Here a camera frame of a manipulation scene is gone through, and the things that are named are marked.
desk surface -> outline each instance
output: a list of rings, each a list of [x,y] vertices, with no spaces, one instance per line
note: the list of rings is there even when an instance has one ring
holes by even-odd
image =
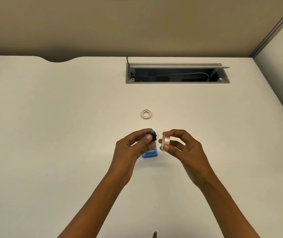
[[[283,237],[283,107],[253,59],[130,62],[222,63],[230,84],[126,84],[124,57],[0,56],[0,237],[56,237],[104,176],[115,142],[148,127],[187,130],[260,236]],[[137,161],[99,237],[154,231],[222,237],[182,165],[160,151]]]

roll of tape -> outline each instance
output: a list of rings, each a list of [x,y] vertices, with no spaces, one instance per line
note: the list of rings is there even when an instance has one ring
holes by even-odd
[[[161,148],[162,151],[164,151],[164,150],[163,150],[163,146],[164,146],[165,144],[167,144],[167,145],[170,144],[170,137],[169,137],[169,136],[166,136],[165,133],[164,133],[164,134],[163,134],[163,140],[162,140],[162,148]]]
[[[141,116],[143,117],[143,119],[149,119],[151,117],[151,112],[148,109],[144,109],[141,112]]]

